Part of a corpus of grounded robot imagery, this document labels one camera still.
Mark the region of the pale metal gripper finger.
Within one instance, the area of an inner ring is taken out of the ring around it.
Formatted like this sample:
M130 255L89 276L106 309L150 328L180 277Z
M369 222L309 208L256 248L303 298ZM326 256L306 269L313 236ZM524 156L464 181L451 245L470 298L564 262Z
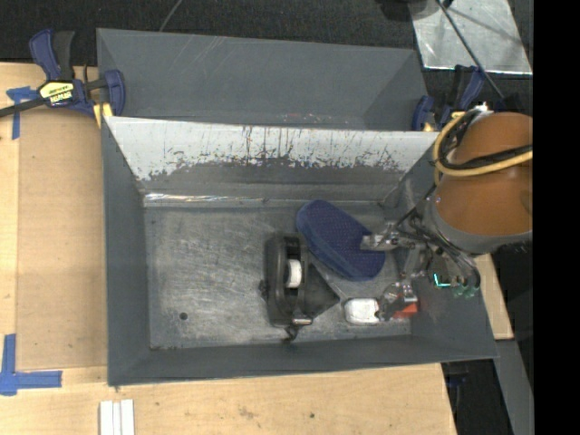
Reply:
M418 296L412 286L401 282L389 285L379 297L379 319L410 319L418 313Z
M399 247L401 238L398 232L371 233L364 235L360 244L363 250L393 250Z

